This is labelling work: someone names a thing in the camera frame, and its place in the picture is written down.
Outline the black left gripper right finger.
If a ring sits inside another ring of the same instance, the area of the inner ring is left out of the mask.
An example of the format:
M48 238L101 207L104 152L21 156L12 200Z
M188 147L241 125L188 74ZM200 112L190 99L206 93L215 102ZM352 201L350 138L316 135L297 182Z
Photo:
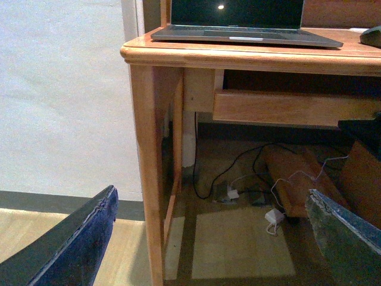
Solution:
M380 229L316 189L305 208L338 285L380 285Z

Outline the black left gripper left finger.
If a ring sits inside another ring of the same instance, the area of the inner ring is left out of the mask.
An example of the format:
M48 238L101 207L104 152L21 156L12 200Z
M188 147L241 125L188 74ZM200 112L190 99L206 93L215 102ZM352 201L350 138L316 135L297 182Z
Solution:
M118 192L110 185L1 263L1 285L93 285L110 241Z

